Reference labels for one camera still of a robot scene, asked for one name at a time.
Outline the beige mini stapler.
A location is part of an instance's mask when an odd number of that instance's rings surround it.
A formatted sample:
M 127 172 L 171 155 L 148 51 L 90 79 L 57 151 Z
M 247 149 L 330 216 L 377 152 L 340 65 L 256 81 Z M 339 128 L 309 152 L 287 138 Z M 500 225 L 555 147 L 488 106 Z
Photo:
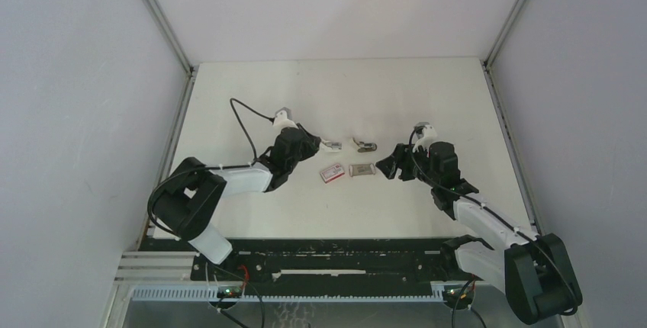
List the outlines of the beige mini stapler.
M 341 142 L 321 140 L 320 149 L 328 153 L 338 153 L 343 149 Z

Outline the red white staple box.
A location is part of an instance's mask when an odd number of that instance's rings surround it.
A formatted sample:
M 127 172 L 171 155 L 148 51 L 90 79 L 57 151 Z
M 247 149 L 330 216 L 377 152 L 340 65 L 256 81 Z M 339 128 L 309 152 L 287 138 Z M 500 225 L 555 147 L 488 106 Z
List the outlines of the red white staple box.
M 333 164 L 324 170 L 320 171 L 320 177 L 325 184 L 328 184 L 338 178 L 344 176 L 345 170 L 343 166 L 339 163 Z

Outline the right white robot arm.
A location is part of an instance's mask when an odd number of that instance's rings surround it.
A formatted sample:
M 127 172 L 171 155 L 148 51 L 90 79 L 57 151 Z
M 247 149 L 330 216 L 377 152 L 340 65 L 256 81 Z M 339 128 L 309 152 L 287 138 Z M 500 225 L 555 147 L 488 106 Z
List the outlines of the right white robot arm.
M 578 312 L 583 295 L 562 239 L 517 226 L 489 205 L 461 176 L 453 144 L 399 143 L 375 167 L 388 179 L 429 185 L 434 204 L 472 231 L 444 243 L 445 276 L 460 279 L 469 273 L 494 286 L 526 325 Z

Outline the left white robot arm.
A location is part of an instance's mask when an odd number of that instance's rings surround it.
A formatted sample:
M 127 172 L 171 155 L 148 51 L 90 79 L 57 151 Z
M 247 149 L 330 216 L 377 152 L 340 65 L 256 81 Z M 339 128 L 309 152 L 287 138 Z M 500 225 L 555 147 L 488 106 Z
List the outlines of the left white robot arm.
M 235 276 L 238 259 L 232 244 L 211 223 L 219 201 L 234 195 L 266 193 L 288 181 L 298 163 L 315 156 L 322 139 L 300 124 L 279 131 L 275 143 L 245 166 L 207 166 L 195 157 L 184 159 L 152 192 L 149 218 L 189 243 L 209 261 L 221 280 Z

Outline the right green circuit board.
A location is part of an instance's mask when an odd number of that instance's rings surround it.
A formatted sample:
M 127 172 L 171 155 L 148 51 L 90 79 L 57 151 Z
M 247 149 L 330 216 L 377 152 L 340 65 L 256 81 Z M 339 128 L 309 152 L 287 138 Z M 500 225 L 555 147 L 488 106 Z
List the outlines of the right green circuit board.
M 456 302 L 457 300 L 472 300 L 475 296 L 475 289 L 467 288 L 461 291 L 459 288 L 449 288 L 443 292 L 443 298 L 446 302 Z

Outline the green circuit board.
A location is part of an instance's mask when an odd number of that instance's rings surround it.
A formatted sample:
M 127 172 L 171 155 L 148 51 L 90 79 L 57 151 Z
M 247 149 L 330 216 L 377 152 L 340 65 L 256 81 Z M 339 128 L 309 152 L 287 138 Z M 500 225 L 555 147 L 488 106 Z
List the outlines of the green circuit board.
M 238 299 L 243 295 L 243 291 L 239 288 L 224 288 L 218 291 L 217 299 Z
M 443 298 L 446 302 L 456 302 L 457 300 L 472 300 L 475 296 L 475 289 L 467 288 L 461 291 L 459 288 L 449 288 L 443 292 Z

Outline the left green circuit board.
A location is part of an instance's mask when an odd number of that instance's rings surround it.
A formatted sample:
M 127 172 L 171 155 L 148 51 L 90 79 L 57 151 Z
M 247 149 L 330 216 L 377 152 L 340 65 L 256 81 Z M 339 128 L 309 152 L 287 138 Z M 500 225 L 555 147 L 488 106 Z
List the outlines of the left green circuit board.
M 243 291 L 239 288 L 224 288 L 218 291 L 217 299 L 238 299 L 243 295 Z

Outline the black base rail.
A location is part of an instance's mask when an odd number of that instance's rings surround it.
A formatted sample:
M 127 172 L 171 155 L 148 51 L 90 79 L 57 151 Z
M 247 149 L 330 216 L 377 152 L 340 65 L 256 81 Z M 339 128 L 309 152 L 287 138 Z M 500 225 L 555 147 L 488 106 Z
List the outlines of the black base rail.
M 196 256 L 192 281 L 241 282 L 263 297 L 430 297 L 435 284 L 458 284 L 470 274 L 450 267 L 447 238 L 232 239 L 219 265 Z

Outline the right aluminium frame post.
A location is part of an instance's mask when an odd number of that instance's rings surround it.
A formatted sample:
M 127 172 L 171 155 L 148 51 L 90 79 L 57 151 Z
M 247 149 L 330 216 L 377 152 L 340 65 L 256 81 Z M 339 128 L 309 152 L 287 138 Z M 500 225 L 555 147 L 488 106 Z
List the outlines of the right aluminium frame post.
M 507 14 L 507 17 L 501 29 L 499 30 L 492 47 L 488 51 L 486 58 L 481 61 L 481 68 L 488 84 L 488 90 L 490 92 L 491 100 L 494 105 L 494 110 L 496 112 L 501 132 L 504 137 L 504 142 L 506 144 L 510 161 L 512 163 L 514 175 L 520 188 L 523 205 L 526 208 L 526 214 L 530 220 L 530 226 L 535 231 L 541 232 L 541 217 L 540 215 L 538 215 L 538 212 L 536 210 L 533 190 L 524 172 L 523 162 L 520 158 L 518 146 L 514 138 L 514 134 L 510 125 L 510 119 L 505 108 L 504 100 L 501 96 L 501 88 L 497 83 L 495 72 L 497 59 L 503 52 L 507 39 L 513 33 L 513 30 L 522 17 L 523 11 L 529 1 L 530 0 L 514 1 L 513 6 Z

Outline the aluminium frame post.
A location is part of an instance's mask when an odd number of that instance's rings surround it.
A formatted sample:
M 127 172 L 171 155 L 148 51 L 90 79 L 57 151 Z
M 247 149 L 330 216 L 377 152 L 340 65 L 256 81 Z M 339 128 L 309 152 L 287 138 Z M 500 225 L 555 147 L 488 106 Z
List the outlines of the aluminium frame post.
M 162 162 L 158 171 L 157 181 L 158 183 L 162 183 L 172 171 L 172 161 L 175 156 L 179 135 L 195 84 L 195 68 L 190 63 L 188 55 L 183 49 L 169 19 L 166 17 L 166 13 L 159 3 L 159 0 L 142 0 L 142 2 L 175 57 L 175 60 L 179 63 L 184 76 L 181 85 L 181 95 L 175 106 L 171 130 L 166 141 Z
M 501 132 L 504 137 L 504 142 L 506 144 L 510 161 L 512 163 L 514 175 L 520 188 L 523 205 L 526 208 L 526 214 L 530 220 L 530 226 L 535 231 L 541 232 L 541 217 L 540 215 L 538 215 L 538 212 L 536 210 L 533 190 L 524 172 L 523 162 L 520 158 L 518 146 L 514 138 L 514 134 L 510 125 L 510 119 L 505 108 L 504 100 L 501 96 L 501 88 L 497 83 L 495 72 L 497 59 L 503 52 L 507 39 L 513 33 L 513 30 L 522 17 L 523 11 L 529 1 L 530 0 L 514 1 L 513 6 L 507 14 L 507 17 L 501 29 L 499 30 L 492 47 L 488 51 L 486 58 L 481 61 L 481 68 L 488 84 L 488 90 L 490 92 L 491 100 L 494 105 L 494 110 L 496 112 Z

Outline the left aluminium frame post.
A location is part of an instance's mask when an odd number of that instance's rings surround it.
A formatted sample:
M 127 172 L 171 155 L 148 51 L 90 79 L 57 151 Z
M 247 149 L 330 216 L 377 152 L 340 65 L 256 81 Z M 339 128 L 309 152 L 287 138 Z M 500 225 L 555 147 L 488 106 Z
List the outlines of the left aluminium frame post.
M 162 183 L 172 171 L 172 161 L 175 156 L 179 135 L 195 84 L 195 68 L 190 63 L 188 55 L 183 49 L 169 19 L 166 17 L 166 13 L 159 3 L 159 0 L 142 0 L 142 2 L 175 57 L 175 60 L 179 63 L 184 76 L 181 85 L 181 95 L 175 106 L 171 130 L 166 141 L 162 162 L 158 171 L 157 181 L 158 183 Z

